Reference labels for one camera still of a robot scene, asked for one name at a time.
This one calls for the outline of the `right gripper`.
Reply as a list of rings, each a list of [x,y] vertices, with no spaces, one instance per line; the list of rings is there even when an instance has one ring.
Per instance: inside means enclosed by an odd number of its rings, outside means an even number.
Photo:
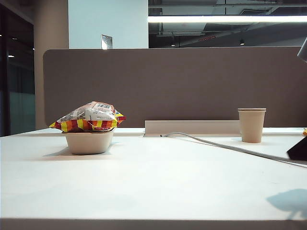
[[[298,51],[297,57],[307,63],[307,38],[304,40],[300,50]]]

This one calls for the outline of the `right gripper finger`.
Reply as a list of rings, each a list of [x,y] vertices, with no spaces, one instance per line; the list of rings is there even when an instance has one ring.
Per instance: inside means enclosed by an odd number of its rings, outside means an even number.
[[[290,159],[297,161],[306,161],[307,160],[307,138],[303,138],[293,147],[291,147],[287,154]]]

